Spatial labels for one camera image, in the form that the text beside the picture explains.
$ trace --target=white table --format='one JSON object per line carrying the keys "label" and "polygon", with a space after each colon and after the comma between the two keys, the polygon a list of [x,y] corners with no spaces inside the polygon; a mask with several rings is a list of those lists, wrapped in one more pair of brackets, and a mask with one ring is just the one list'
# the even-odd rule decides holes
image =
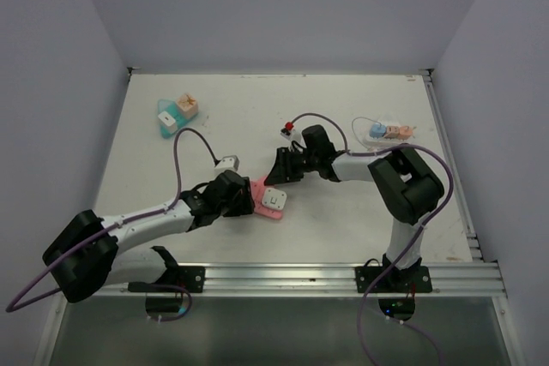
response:
{"label": "white table", "polygon": [[[120,214],[173,198],[176,183],[172,139],[160,136],[158,99],[182,93],[197,98],[200,113],[189,126],[205,134],[218,158],[237,154],[239,173],[257,179],[271,170],[279,132],[305,111],[333,118],[360,150],[351,131],[356,116],[395,114],[417,127],[414,143],[443,155],[420,76],[404,75],[134,75],[97,200],[98,215]],[[305,118],[297,127],[322,123],[336,148],[341,138],[323,121]],[[192,134],[180,139],[184,189],[213,178],[213,164]],[[443,170],[427,163],[447,184]],[[380,258],[389,245],[392,217],[373,183],[323,181],[316,174],[282,186],[288,202],[281,221],[258,215],[218,219],[188,234],[157,239],[179,261],[333,263]],[[428,226],[425,262],[471,261],[464,219],[455,198]]]}

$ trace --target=gray floor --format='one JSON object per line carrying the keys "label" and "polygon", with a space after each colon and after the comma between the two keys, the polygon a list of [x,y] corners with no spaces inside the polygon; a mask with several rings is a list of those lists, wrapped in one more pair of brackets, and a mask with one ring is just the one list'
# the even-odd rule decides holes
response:
{"label": "gray floor", "polygon": [[[142,297],[92,297],[68,308],[51,364],[364,365],[358,303],[202,297],[183,320],[157,325],[145,320]],[[367,342],[383,366],[437,364],[426,339],[368,305]],[[447,366],[510,364],[491,299],[423,298],[411,322],[434,337]]]}

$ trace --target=gray wall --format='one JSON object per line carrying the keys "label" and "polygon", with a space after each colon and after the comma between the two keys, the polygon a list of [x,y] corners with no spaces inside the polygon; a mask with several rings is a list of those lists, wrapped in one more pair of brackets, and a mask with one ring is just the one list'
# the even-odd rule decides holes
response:
{"label": "gray wall", "polygon": [[166,72],[413,72],[473,0],[94,0],[128,65]]}
{"label": "gray wall", "polygon": [[[125,68],[91,0],[1,0],[0,364],[33,360],[49,301],[3,308],[45,247],[93,205]],[[48,279],[39,289],[52,287]]]}
{"label": "gray wall", "polygon": [[480,244],[531,364],[547,364],[549,0],[475,0],[435,88]]}

